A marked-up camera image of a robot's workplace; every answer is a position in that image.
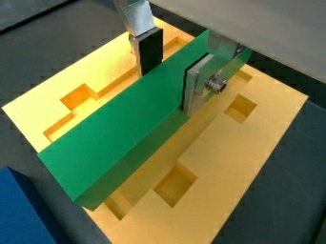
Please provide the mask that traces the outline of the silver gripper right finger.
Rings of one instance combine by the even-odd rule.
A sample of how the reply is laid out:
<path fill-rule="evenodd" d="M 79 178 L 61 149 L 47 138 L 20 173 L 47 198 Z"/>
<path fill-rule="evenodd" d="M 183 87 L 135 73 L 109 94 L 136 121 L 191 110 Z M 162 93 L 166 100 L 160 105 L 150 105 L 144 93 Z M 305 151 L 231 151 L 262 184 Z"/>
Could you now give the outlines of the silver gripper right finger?
<path fill-rule="evenodd" d="M 214 31 L 207 36 L 207 48 L 184 71 L 182 110 L 188 116 L 202 108 L 212 94 L 223 92 L 247 63 L 247 47 Z"/>

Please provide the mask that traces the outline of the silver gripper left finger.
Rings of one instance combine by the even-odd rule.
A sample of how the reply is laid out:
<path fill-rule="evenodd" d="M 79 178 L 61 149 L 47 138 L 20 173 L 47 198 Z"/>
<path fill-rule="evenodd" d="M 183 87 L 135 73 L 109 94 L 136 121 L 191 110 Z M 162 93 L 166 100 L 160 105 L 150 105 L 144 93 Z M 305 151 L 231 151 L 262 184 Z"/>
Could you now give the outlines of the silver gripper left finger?
<path fill-rule="evenodd" d="M 144 76 L 163 60 L 163 30 L 155 26 L 148 0 L 112 0 L 128 32 L 139 74 Z"/>

